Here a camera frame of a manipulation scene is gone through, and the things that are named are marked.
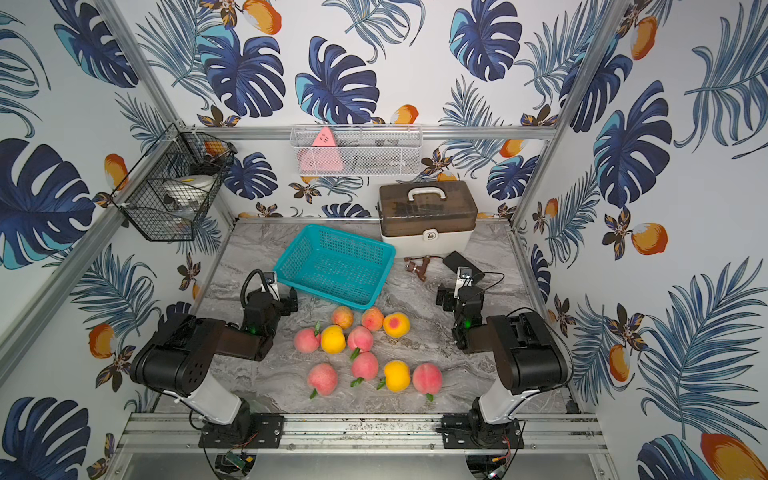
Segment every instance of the wallpaper wall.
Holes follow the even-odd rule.
[[[51,274],[48,257],[101,214],[91,199],[148,147],[131,119],[161,124],[98,13],[75,6],[0,6],[0,333]]]
[[[624,480],[768,478],[767,61],[764,1],[635,1],[516,218]]]
[[[598,0],[140,0],[123,14],[187,124],[534,127],[557,122],[603,10]],[[380,183],[461,179],[483,216],[507,215],[542,145],[428,143],[422,174],[379,182],[302,179],[287,142],[249,142],[228,197],[237,213],[277,205],[272,214],[323,217],[349,204],[375,216]]]
[[[0,332],[149,148],[135,124],[161,120],[142,88],[92,4],[0,5]],[[0,478],[106,472],[128,415],[152,401],[131,357],[202,297],[227,228],[211,212],[194,242],[119,229],[0,390]]]

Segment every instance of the teal plastic basket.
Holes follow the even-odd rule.
[[[395,247],[321,225],[308,225],[275,266],[277,281],[351,308],[373,306]]]

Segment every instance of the aluminum rail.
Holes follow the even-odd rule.
[[[245,449],[260,455],[279,454],[456,454],[487,455],[502,450],[444,449],[441,415],[429,414],[286,414],[278,449]],[[571,453],[606,455],[607,446],[594,415],[521,414],[525,447],[519,454]],[[200,432],[186,413],[134,413],[123,431],[118,450],[136,453],[196,453]],[[208,449],[225,453],[227,449]]]

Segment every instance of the pink triangular object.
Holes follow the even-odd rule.
[[[311,151],[304,151],[301,158],[301,173],[309,174],[314,172],[333,171],[338,172],[344,170],[344,163],[339,155],[339,150],[336,149],[336,139],[333,137],[333,132],[328,127],[323,127],[315,141],[312,142],[313,147],[330,147],[327,151],[320,151],[312,149]]]

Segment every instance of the white wire basket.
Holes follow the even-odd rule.
[[[314,147],[324,127],[335,147]],[[421,169],[420,125],[294,125],[290,144],[305,177],[398,177]]]

